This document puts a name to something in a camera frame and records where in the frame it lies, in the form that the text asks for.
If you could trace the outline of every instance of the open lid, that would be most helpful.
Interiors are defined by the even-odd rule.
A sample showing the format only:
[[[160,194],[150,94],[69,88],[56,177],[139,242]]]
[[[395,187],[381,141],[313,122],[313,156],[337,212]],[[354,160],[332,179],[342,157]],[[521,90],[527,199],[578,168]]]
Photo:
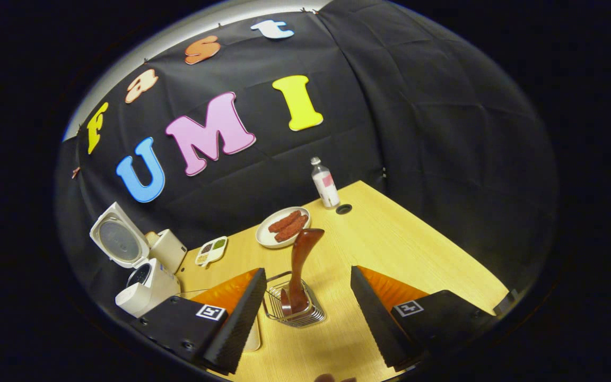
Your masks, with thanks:
[[[150,254],[145,236],[117,202],[99,216],[89,236],[112,261],[124,268],[138,268]]]

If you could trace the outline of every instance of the foam letter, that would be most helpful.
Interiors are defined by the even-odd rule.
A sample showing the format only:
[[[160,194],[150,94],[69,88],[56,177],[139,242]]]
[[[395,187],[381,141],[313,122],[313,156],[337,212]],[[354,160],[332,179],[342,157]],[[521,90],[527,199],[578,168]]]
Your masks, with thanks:
[[[146,70],[141,75],[136,77],[131,85],[126,88],[128,93],[126,94],[126,103],[131,103],[136,100],[136,98],[141,96],[142,92],[150,89],[159,77],[155,75],[155,70],[151,68],[150,70]]]
[[[289,29],[282,31],[282,29],[280,29],[280,27],[284,25],[286,25],[284,21],[274,22],[273,20],[265,20],[252,25],[251,28],[258,29],[263,36],[269,39],[286,39],[286,37],[293,36],[294,31],[290,31]]]
[[[272,83],[272,87],[284,95],[286,106],[291,113],[289,128],[294,131],[317,126],[325,120],[322,114],[313,108],[305,84],[308,84],[308,77],[305,75],[289,75]]]
[[[150,174],[152,174],[152,181],[149,186],[143,186],[141,181],[138,180],[136,172],[131,165],[133,163],[131,155],[122,159],[117,165],[117,175],[124,181],[126,189],[129,190],[131,196],[141,203],[148,203],[155,200],[164,189],[164,171],[162,170],[159,160],[157,160],[155,156],[155,152],[152,151],[152,143],[152,137],[148,137],[136,146],[136,154],[143,157],[147,169],[150,170]]]
[[[95,112],[93,118],[89,121],[87,130],[89,131],[89,155],[93,152],[95,145],[100,140],[98,130],[102,127],[102,114],[107,110],[107,102],[100,106],[100,109]]]
[[[167,126],[167,134],[178,143],[185,159],[188,176],[199,174],[206,168],[194,147],[212,160],[219,158],[219,134],[223,137],[223,152],[235,154],[253,145],[256,136],[248,133],[235,111],[235,93],[226,92],[209,101],[206,108],[206,127],[186,116],[175,119]]]
[[[216,40],[218,40],[218,37],[208,36],[190,44],[185,49],[185,55],[187,56],[185,57],[185,63],[193,65],[218,53],[221,50],[221,44],[214,42]]]

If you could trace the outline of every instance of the black fabric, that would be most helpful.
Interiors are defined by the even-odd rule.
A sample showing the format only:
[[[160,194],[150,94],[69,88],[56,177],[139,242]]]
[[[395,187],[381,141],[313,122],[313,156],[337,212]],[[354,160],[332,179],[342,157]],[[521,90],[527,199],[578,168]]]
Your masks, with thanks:
[[[270,40],[250,26],[287,23]],[[184,50],[214,34],[221,50],[196,65]],[[157,84],[131,104],[126,88],[148,68]],[[306,75],[319,126],[294,132],[272,82]],[[257,141],[196,176],[164,130],[175,118],[206,122],[208,102],[235,92],[235,108]],[[509,289],[536,278],[553,237],[557,176],[543,123],[521,90],[487,56],[439,25],[388,2],[334,0],[318,14],[264,15],[224,25],[149,58],[98,102],[100,141],[88,155],[87,121],[58,160],[56,214],[78,281],[112,319],[130,270],[111,263],[88,232],[117,201],[143,231],[170,228],[189,248],[252,227],[270,213],[318,197],[310,157],[339,188],[363,180],[475,257]],[[148,184],[134,148],[153,137],[165,172],[162,194],[139,203],[116,166],[127,155]],[[81,171],[75,179],[75,167]],[[383,167],[387,178],[383,177]]]

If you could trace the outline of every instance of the letter u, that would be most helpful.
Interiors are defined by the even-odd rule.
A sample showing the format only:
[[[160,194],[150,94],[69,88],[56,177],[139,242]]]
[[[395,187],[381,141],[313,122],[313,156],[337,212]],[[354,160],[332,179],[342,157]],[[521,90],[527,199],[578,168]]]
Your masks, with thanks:
[[[117,165],[117,175],[124,181],[126,189],[128,189],[131,196],[141,203],[148,203],[155,200],[156,197],[160,196],[164,189],[164,171],[160,165],[159,160],[155,156],[155,152],[152,151],[152,137],[145,138],[136,146],[136,155],[140,155],[145,160],[147,169],[152,174],[152,182],[149,186],[143,186],[141,181],[138,180],[136,172],[131,165],[133,158],[129,155]]]

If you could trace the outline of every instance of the sausage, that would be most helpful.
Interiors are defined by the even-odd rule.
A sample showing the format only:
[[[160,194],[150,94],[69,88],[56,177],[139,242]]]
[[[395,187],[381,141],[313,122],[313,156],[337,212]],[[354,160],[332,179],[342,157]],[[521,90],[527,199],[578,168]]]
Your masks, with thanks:
[[[301,215],[299,211],[293,211],[286,218],[280,219],[278,222],[274,222],[270,224],[270,227],[267,228],[268,232],[280,232],[283,228],[287,227],[287,225],[294,222],[294,220],[298,219]]]
[[[295,234],[298,234],[299,231],[303,228],[303,226],[308,221],[308,216],[301,215],[296,220],[294,220],[291,224],[284,227],[278,234],[275,235],[275,240],[277,242],[285,241],[290,237],[293,237]]]

